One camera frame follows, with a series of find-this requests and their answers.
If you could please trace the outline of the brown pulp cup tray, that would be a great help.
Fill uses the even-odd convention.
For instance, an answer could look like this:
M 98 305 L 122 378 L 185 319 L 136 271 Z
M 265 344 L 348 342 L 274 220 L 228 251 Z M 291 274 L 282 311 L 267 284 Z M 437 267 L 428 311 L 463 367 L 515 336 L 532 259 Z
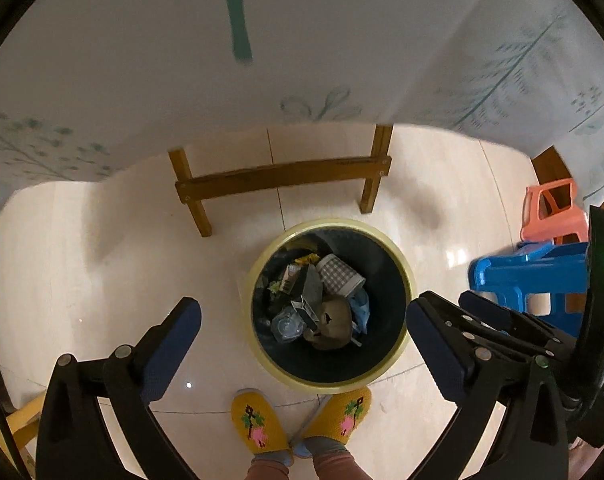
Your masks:
M 340 349 L 351 341 L 353 318 L 349 302 L 343 297 L 332 297 L 319 307 L 319 331 L 309 328 L 303 333 L 304 339 L 318 350 Z

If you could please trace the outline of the checkered paper cup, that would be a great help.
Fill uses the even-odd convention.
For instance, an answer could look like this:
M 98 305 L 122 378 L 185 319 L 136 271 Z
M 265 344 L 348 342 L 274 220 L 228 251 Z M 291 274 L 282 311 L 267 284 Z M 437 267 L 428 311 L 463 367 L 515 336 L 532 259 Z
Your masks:
M 326 255 L 316 264 L 317 272 L 329 295 L 349 297 L 364 286 L 366 279 L 337 255 Z

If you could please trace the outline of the yellow-rimmed black trash bin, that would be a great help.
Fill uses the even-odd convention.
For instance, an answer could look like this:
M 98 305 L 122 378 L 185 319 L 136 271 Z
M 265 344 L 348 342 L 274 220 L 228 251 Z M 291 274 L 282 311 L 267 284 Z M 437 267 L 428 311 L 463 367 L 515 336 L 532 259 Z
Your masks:
M 404 352 L 415 291 L 405 256 L 381 231 L 354 220 L 299 224 L 247 274 L 247 339 L 284 384 L 349 391 L 383 375 Z

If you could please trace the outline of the blue plastic stool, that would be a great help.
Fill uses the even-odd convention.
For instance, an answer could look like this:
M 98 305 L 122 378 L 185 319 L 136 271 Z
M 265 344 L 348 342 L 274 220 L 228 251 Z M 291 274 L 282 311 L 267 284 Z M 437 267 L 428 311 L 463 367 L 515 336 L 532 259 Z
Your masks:
M 510 255 L 472 261 L 470 288 L 474 292 L 492 292 L 500 306 L 518 312 L 528 310 L 528 297 L 548 294 L 551 310 L 542 319 L 576 337 L 582 315 L 567 310 L 567 297 L 587 291 L 587 249 L 587 243 L 523 242 Z

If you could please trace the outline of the right yellow slipper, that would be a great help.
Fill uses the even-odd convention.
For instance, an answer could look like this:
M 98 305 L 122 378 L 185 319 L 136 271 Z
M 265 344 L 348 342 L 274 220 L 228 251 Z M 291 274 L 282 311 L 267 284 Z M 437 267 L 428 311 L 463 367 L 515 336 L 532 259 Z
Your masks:
M 293 454 L 311 458 L 306 441 L 312 438 L 329 439 L 345 445 L 353 431 L 369 412 L 372 393 L 368 387 L 325 396 L 319 407 L 291 440 Z

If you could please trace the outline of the yellow slipper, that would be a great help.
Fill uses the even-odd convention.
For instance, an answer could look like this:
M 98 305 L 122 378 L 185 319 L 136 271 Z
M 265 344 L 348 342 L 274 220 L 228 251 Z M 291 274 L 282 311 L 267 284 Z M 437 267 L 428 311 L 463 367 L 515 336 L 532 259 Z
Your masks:
M 369 412 L 372 393 L 368 387 L 325 396 L 319 407 L 291 440 L 293 454 L 311 458 L 306 441 L 312 438 L 329 439 L 345 445 L 353 431 Z
M 233 397 L 230 416 L 237 434 L 258 460 L 272 460 L 290 467 L 293 455 L 289 437 L 275 409 L 256 389 L 244 389 Z

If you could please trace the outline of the pink plastic stool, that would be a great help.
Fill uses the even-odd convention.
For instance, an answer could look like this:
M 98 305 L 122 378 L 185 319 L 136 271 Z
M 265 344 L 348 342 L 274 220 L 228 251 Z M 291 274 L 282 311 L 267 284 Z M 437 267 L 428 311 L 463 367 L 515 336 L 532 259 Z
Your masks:
M 560 207 L 552 192 L 568 193 L 567 204 Z M 545 242 L 575 235 L 580 242 L 589 237 L 588 220 L 585 211 L 576 205 L 577 185 L 572 178 L 528 186 L 523 202 L 522 228 L 523 242 Z

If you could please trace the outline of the left yellow slipper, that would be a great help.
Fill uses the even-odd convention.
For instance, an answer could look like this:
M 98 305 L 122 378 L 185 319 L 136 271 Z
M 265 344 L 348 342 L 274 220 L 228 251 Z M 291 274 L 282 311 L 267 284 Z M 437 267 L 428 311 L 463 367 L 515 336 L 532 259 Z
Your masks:
M 244 389 L 233 397 L 230 416 L 237 434 L 258 460 L 272 460 L 290 467 L 293 455 L 289 437 L 275 409 L 256 389 Z

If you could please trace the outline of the tree-patterned tablecloth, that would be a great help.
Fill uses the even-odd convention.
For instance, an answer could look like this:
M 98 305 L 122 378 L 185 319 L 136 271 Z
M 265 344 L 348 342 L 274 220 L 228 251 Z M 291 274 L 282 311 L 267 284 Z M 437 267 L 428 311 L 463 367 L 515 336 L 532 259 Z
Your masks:
M 604 198 L 604 0 L 0 0 L 0 210 L 286 122 L 555 148 Z

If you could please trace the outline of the wooden table leg frame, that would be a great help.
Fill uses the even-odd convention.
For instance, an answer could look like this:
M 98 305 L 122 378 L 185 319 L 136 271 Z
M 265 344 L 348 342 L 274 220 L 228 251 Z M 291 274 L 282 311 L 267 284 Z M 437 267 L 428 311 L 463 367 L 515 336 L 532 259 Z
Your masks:
M 252 193 L 274 188 L 330 182 L 361 180 L 363 192 L 358 202 L 362 214 L 370 214 L 375 206 L 383 178 L 390 173 L 390 145 L 394 127 L 377 125 L 368 156 L 302 160 L 271 164 L 194 177 L 183 148 L 168 152 L 176 177 L 175 188 L 180 203 L 190 211 L 195 226 L 203 237 L 210 237 L 213 228 L 203 203 L 226 196 Z

